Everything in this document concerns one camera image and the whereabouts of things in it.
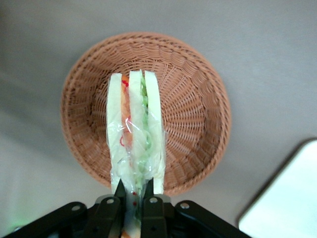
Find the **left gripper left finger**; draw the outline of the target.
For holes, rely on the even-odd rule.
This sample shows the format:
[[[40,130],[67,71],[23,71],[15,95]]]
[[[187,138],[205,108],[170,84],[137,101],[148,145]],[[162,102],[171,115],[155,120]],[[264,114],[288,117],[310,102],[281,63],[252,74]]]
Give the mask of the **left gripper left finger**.
[[[126,191],[119,180],[114,194],[100,196],[93,220],[95,238],[120,238],[126,210]]]

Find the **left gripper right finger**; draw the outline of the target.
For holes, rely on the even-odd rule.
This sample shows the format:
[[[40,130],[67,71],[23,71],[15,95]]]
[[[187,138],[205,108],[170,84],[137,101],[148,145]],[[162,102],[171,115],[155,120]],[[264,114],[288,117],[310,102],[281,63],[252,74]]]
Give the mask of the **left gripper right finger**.
[[[154,180],[148,181],[143,197],[141,217],[142,238],[169,238],[165,215],[165,205],[170,203],[170,197],[154,193]]]

